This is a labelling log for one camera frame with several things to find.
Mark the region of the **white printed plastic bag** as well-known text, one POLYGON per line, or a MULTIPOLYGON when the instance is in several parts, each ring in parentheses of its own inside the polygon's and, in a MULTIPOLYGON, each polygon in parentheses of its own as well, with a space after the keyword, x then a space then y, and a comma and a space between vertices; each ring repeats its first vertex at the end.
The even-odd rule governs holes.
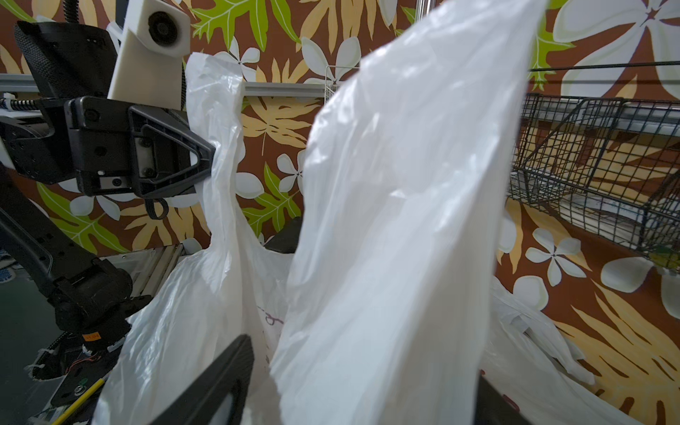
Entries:
POLYGON ((534 424, 629 424, 554 323, 495 278, 513 139, 543 1, 449 1, 361 61, 317 113, 291 255, 236 202, 238 67, 187 63, 210 246, 132 319, 97 424, 185 424, 171 405, 245 334, 245 424, 469 424, 480 375, 534 424))

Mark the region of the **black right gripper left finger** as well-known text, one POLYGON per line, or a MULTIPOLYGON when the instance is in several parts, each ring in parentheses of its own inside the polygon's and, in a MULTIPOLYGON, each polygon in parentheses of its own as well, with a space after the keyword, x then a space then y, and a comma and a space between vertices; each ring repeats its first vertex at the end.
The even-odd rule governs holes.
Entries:
POLYGON ((155 424, 239 424, 242 421, 254 352, 251 338, 238 336, 153 422, 155 424))

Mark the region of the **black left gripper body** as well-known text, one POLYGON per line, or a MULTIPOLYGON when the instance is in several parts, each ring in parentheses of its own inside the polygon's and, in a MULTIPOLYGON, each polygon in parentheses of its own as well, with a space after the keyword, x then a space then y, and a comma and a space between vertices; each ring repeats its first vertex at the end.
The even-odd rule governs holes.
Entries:
POLYGON ((45 184, 76 180, 88 196, 138 193, 131 105, 101 97, 37 99, 39 117, 1 118, 14 170, 45 184))

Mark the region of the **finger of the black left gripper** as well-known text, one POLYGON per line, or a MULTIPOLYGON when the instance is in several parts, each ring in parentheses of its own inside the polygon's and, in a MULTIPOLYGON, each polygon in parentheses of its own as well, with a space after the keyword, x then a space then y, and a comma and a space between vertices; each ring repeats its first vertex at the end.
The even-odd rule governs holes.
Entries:
POLYGON ((211 175, 215 147, 172 110, 128 109, 132 189, 143 199, 171 198, 211 175))

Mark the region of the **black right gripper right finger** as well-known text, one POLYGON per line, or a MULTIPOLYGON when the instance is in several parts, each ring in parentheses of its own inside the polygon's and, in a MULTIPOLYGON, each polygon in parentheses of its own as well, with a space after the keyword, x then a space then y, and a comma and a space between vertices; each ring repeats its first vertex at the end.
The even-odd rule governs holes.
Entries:
POLYGON ((509 398, 496 391, 483 375, 476 395, 475 425, 531 425, 509 398))

